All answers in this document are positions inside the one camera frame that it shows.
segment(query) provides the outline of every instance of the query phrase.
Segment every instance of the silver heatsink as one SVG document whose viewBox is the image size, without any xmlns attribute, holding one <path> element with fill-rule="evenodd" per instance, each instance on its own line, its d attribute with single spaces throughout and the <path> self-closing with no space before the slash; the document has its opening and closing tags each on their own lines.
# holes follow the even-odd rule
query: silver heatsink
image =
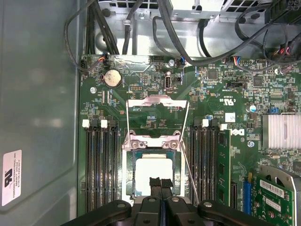
<svg viewBox="0 0 301 226">
<path fill-rule="evenodd" d="M 301 115 L 264 115 L 263 147 L 271 149 L 301 148 Z"/>
</svg>

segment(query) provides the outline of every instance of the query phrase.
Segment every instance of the black connector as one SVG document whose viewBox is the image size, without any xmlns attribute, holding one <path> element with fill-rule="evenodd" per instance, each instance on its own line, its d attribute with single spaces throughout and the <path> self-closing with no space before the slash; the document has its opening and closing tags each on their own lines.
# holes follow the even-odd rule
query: black connector
<svg viewBox="0 0 301 226">
<path fill-rule="evenodd" d="M 272 20 L 276 20 L 274 24 L 301 25 L 301 1 L 273 0 L 265 12 L 265 24 Z"/>
</svg>

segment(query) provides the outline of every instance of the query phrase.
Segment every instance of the sticker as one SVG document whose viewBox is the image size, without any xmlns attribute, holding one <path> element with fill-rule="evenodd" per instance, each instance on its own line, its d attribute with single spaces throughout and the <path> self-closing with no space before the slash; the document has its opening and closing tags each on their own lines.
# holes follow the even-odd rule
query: sticker
<svg viewBox="0 0 301 226">
<path fill-rule="evenodd" d="M 263 180 L 260 180 L 260 187 L 263 187 L 263 188 L 267 189 L 268 191 L 284 198 L 284 191 L 282 189 L 277 188 Z"/>
<path fill-rule="evenodd" d="M 225 122 L 235 122 L 235 113 L 225 113 Z"/>
<path fill-rule="evenodd" d="M 275 210 L 278 210 L 279 212 L 281 212 L 281 206 L 278 205 L 277 203 L 273 202 L 272 200 L 270 200 L 270 199 L 268 199 L 268 198 L 265 199 L 265 202 L 266 202 L 269 206 L 273 207 Z"/>
<path fill-rule="evenodd" d="M 2 206 L 21 195 L 22 150 L 3 156 Z"/>
</svg>

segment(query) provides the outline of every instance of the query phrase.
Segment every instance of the screw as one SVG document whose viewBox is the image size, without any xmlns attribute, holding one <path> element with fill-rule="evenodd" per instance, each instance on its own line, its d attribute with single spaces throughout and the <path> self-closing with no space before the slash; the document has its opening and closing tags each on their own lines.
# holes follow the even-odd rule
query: screw
<svg viewBox="0 0 301 226">
<path fill-rule="evenodd" d="M 255 146 L 254 141 L 249 141 L 249 142 L 248 142 L 248 147 L 254 147 L 254 146 Z"/>
<path fill-rule="evenodd" d="M 138 142 L 137 141 L 132 142 L 132 148 L 137 148 L 137 147 L 138 147 Z"/>
<path fill-rule="evenodd" d="M 173 67 L 173 66 L 174 66 L 174 60 L 173 60 L 173 59 L 170 59 L 170 60 L 168 61 L 168 65 L 171 66 L 171 67 Z"/>
<path fill-rule="evenodd" d="M 91 88 L 90 88 L 90 93 L 93 93 L 93 94 L 94 94 L 94 93 L 96 93 L 96 91 L 97 91 L 97 89 L 96 89 L 95 87 L 91 87 Z"/>
<path fill-rule="evenodd" d="M 173 201 L 173 202 L 178 202 L 178 201 L 180 201 L 180 199 L 177 198 L 177 197 L 173 197 L 173 198 L 171 198 L 171 201 Z"/>
<path fill-rule="evenodd" d="M 140 19 L 142 19 L 142 20 L 143 20 L 143 19 L 144 19 L 144 17 L 145 17 L 145 14 L 144 14 L 144 13 L 140 13 L 140 14 L 139 14 L 139 18 L 140 18 Z"/>
<path fill-rule="evenodd" d="M 171 148 L 177 148 L 178 147 L 178 144 L 176 142 L 172 142 L 170 144 Z"/>
<path fill-rule="evenodd" d="M 203 205 L 206 207 L 213 207 L 212 203 L 210 202 L 205 202 Z"/>
</svg>

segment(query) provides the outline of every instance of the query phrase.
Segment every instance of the chip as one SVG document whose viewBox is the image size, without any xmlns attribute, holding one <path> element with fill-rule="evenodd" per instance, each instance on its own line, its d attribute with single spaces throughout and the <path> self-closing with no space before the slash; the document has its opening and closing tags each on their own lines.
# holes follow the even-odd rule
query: chip
<svg viewBox="0 0 301 226">
<path fill-rule="evenodd" d="M 198 96 L 192 96 L 191 99 L 192 99 L 193 102 L 197 102 L 198 101 Z"/>
<path fill-rule="evenodd" d="M 301 161 L 294 161 L 293 162 L 293 170 L 295 172 L 301 173 Z"/>
<path fill-rule="evenodd" d="M 209 70 L 208 71 L 208 79 L 217 80 L 217 70 Z"/>
<path fill-rule="evenodd" d="M 262 87 L 262 77 L 254 77 L 253 78 L 253 86 L 254 87 Z"/>
</svg>

